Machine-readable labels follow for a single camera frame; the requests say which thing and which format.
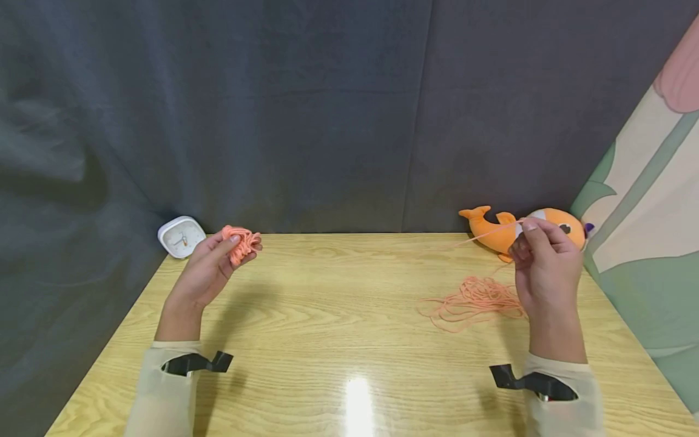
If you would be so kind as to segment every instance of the gray curtain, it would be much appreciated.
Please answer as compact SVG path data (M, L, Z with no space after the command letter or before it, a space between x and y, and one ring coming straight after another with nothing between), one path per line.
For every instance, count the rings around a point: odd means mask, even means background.
M0 413L43 435L164 251L567 208L693 0L0 0Z

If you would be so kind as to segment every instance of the wall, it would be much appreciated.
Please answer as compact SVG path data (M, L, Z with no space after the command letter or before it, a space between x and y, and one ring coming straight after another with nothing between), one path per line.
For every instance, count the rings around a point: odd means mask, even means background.
M699 420L699 18L585 184L586 266Z

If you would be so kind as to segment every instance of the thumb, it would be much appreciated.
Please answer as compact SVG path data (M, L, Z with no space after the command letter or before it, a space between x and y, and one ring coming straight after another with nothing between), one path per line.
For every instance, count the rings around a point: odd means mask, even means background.
M546 235L544 230L541 229L536 219L528 218L524 220L522 223L522 229L524 230L524 236L526 237L527 243L529 243L529 246L531 247L534 257L547 257L556 253L551 246L549 237Z
M214 258L214 259L221 259L225 254L232 251L239 243L240 243L240 236L239 235L234 235L230 238L227 238L227 239L223 240L221 243L218 243L218 246L216 246L215 248L213 248L213 250L211 250L211 253L209 254L209 256Z

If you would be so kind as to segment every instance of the tangled yarn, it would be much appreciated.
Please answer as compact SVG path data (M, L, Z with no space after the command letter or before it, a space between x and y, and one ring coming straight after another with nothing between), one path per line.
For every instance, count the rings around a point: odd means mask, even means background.
M512 286L506 287L493 278L481 279L469 276L463 280L458 293L443 299L422 299L422 302L438 302L439 306L427 314L420 309L418 312L429 317L437 328L454 334L463 331L473 323L490 320L492 318L490 316L495 313L513 319L525 318L526 313L511 288ZM438 323L439 321L464 323L457 329L449 329L445 324Z
M249 254L258 252L258 249L256 249L255 246L261 242L259 232L253 234L252 231L249 231L246 228L232 227L227 224L221 230L221 234L223 235L224 239L230 238L234 235L240 236L240 242L238 245L228 253L228 255L231 257L231 264L233 264L235 267L240 266L240 263L243 262L243 258Z

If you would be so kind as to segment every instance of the sleeve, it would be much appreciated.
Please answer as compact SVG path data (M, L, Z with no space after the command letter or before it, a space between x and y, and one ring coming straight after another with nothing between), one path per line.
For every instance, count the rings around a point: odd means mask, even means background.
M199 372L171 375L166 362L186 354L201 354L198 341L155 341L143 358L124 437L191 437Z
M529 354L524 374L532 372L544 373L560 380L578 395L578 399L546 402L527 391L528 437L605 435L602 394L588 364L565 363Z

